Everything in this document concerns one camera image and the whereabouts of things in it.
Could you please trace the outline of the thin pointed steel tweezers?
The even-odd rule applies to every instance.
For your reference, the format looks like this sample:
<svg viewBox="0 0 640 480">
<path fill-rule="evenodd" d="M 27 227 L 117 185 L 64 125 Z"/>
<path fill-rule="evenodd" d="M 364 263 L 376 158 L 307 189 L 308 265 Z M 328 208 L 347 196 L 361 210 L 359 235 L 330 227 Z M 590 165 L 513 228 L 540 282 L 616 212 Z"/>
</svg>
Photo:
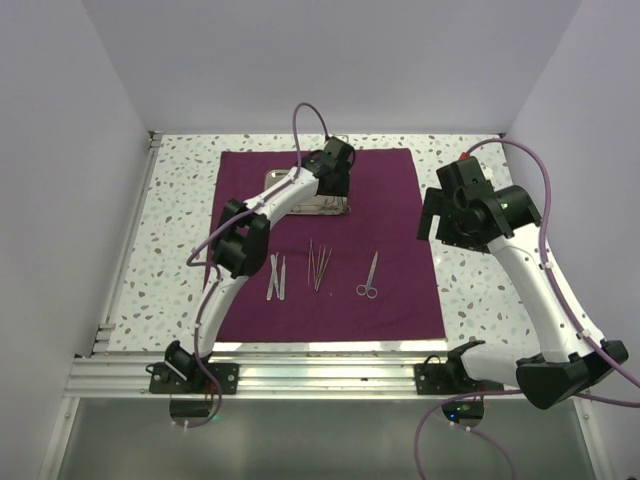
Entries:
<svg viewBox="0 0 640 480">
<path fill-rule="evenodd" d="M 333 249 L 332 249 L 332 248 L 327 248 L 327 247 L 326 247 L 326 254 L 325 254 L 325 258 L 324 258 L 324 267 L 323 267 L 323 270 L 322 270 L 321 282 L 320 282 L 319 290 L 320 290 L 321 283 L 322 283 L 322 280 L 323 280 L 323 278 L 324 278 L 324 275 L 325 275 L 326 269 L 327 269 L 327 267 L 328 267 L 328 263 L 329 263 L 329 261 L 330 261 L 330 259 L 331 259 L 332 252 L 333 252 Z"/>
</svg>

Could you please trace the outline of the steel surgical scissors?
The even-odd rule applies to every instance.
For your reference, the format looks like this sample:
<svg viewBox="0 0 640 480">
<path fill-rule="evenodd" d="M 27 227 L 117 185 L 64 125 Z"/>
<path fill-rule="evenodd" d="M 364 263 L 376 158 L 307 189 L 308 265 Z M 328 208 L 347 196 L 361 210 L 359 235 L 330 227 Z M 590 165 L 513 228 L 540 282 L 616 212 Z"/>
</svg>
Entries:
<svg viewBox="0 0 640 480">
<path fill-rule="evenodd" d="M 327 215 L 342 215 L 348 210 L 348 203 L 344 197 L 333 197 L 324 205 Z"/>
<path fill-rule="evenodd" d="M 366 297 L 368 299 L 375 299 L 378 296 L 378 291 L 376 287 L 373 285 L 373 280 L 374 280 L 377 263 L 378 263 L 378 256 L 379 256 L 379 252 L 376 251 L 371 260 L 366 281 L 356 287 L 356 294 L 358 296 Z"/>
</svg>

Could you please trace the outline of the steel instrument tray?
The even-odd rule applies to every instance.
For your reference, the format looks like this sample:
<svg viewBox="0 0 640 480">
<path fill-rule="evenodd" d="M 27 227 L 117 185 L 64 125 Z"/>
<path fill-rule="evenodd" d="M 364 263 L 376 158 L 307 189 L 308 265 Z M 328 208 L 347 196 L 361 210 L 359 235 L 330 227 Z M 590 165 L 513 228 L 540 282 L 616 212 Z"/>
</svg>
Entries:
<svg viewBox="0 0 640 480">
<path fill-rule="evenodd" d="M 288 173 L 287 169 L 271 169 L 266 172 L 264 189 L 267 190 L 278 183 Z M 299 205 L 290 212 L 291 215 L 305 216 L 337 216 L 345 215 L 351 211 L 348 198 L 344 196 L 314 196 Z"/>
</svg>

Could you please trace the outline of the purple cloth wrap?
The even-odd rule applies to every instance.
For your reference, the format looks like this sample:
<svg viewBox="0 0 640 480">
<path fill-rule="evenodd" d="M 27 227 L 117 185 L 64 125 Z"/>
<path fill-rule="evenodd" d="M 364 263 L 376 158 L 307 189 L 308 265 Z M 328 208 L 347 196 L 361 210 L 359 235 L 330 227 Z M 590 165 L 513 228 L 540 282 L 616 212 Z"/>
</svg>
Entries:
<svg viewBox="0 0 640 480">
<path fill-rule="evenodd" d="M 422 195 L 407 149 L 363 150 L 351 170 L 351 211 L 288 215 L 271 228 L 269 251 L 286 255 L 284 301 L 266 300 L 264 264 L 233 301 L 220 342 L 346 342 L 442 339 L 444 322 L 429 243 L 417 239 Z M 320 290 L 307 285 L 314 255 L 332 248 Z M 375 299 L 356 294 L 378 251 Z"/>
</svg>

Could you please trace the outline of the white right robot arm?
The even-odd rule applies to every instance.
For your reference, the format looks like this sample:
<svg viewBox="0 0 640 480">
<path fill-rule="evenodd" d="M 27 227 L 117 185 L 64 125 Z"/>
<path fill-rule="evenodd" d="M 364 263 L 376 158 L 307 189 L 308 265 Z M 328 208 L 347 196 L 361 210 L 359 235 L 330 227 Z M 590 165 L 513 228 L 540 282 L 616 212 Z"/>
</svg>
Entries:
<svg viewBox="0 0 640 480">
<path fill-rule="evenodd" d="M 473 340 L 443 362 L 416 367 L 442 393 L 466 393 L 484 383 L 518 388 L 539 409 L 592 387 L 629 358 L 620 340 L 609 340 L 581 308 L 546 240 L 543 217 L 520 186 L 497 190 L 475 157 L 438 169 L 439 187 L 428 188 L 418 237 L 439 220 L 437 240 L 493 255 L 513 284 L 533 324 L 539 351 L 528 356 L 508 345 Z"/>
</svg>

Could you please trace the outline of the steel forceps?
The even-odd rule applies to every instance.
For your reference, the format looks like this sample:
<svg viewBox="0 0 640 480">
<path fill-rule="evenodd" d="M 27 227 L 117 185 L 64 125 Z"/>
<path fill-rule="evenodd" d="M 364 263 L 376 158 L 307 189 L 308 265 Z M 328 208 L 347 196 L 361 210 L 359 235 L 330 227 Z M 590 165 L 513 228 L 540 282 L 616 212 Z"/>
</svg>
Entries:
<svg viewBox="0 0 640 480">
<path fill-rule="evenodd" d="M 305 203 L 300 203 L 292 208 L 291 214 L 295 215 L 327 215 L 324 205 L 327 200 L 312 200 Z"/>
</svg>

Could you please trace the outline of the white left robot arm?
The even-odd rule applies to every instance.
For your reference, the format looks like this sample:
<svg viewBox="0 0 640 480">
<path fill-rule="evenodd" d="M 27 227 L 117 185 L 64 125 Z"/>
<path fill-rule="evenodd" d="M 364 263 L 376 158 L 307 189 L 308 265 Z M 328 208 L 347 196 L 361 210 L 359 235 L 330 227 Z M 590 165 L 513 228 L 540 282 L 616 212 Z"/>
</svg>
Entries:
<svg viewBox="0 0 640 480">
<path fill-rule="evenodd" d="M 271 228 L 294 207 L 315 196 L 347 196 L 355 158 L 351 145 L 330 137 L 321 150 L 301 157 L 261 194 L 226 203 L 216 230 L 189 257 L 194 260 L 203 248 L 210 250 L 204 262 L 210 276 L 193 327 L 165 351 L 165 364 L 182 390 L 197 392 L 215 381 L 204 362 L 239 290 L 267 260 Z"/>
</svg>

